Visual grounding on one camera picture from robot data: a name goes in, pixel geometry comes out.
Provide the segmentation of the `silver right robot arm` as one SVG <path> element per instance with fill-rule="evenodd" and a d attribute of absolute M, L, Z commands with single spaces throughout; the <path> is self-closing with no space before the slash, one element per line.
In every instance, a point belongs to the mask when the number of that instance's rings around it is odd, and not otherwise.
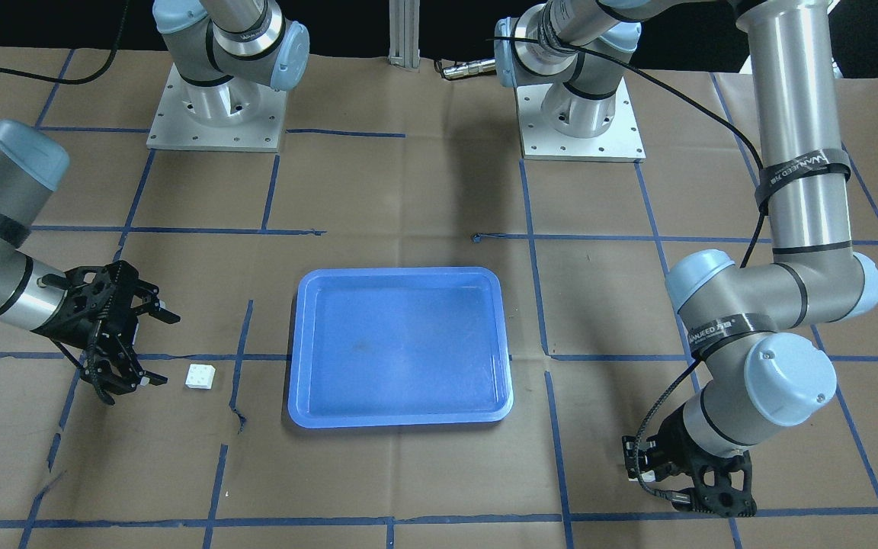
<path fill-rule="evenodd" d="M 308 28 L 275 1 L 156 1 L 152 11 L 196 123 L 251 120 L 264 96 L 302 80 Z M 0 120 L 0 321 L 52 341 L 111 406 L 117 395 L 167 382 L 137 359 L 139 318 L 173 324 L 180 317 L 126 261 L 59 271 L 21 251 L 69 163 L 38 129 Z"/>

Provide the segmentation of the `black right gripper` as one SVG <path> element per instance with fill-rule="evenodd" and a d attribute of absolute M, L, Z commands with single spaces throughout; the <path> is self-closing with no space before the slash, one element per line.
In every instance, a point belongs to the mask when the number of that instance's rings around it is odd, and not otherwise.
<path fill-rule="evenodd" d="M 130 263 L 81 265 L 39 279 L 59 289 L 60 303 L 34 333 L 53 342 L 74 364 L 80 378 L 98 399 L 114 406 L 114 395 L 127 395 L 140 386 L 160 386 L 168 378 L 144 371 L 133 350 L 139 317 L 166 324 L 181 321 L 159 299 L 159 287 L 139 277 Z"/>

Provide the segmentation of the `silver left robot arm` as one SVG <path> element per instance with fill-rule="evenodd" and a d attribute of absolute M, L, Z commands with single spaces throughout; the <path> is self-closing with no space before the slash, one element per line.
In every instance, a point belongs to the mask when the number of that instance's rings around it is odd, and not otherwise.
<path fill-rule="evenodd" d="M 847 185 L 825 1 L 732 1 L 747 34 L 760 128 L 755 202 L 771 227 L 767 265 L 710 249 L 665 278 L 694 364 L 711 380 L 644 440 L 625 435 L 625 469 L 685 513 L 757 511 L 753 446 L 797 426 L 834 396 L 825 352 L 794 333 L 878 304 L 878 268 L 851 247 Z"/>

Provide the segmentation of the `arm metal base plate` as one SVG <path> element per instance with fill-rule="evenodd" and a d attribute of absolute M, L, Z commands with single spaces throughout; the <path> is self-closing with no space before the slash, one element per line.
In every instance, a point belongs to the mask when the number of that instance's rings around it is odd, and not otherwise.
<path fill-rule="evenodd" d="M 175 152 L 278 153 L 288 97 L 241 78 L 195 86 L 172 66 L 146 145 Z"/>
<path fill-rule="evenodd" d="M 514 90 L 524 159 L 641 162 L 647 152 L 630 94 L 621 80 L 613 96 L 588 100 L 561 84 Z"/>

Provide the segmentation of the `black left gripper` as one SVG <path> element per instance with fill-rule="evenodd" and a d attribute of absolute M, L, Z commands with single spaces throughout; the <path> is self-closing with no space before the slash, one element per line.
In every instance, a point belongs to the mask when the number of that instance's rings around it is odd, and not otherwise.
<path fill-rule="evenodd" d="M 655 481 L 687 475 L 693 486 L 682 490 L 652 489 L 638 482 L 650 496 L 668 500 L 674 509 L 721 517 L 752 517 L 757 503 L 751 494 L 752 465 L 748 452 L 719 457 L 704 451 L 687 434 L 683 414 L 675 411 L 662 421 L 656 435 L 637 448 L 634 435 L 621 438 L 624 466 L 655 474 Z"/>

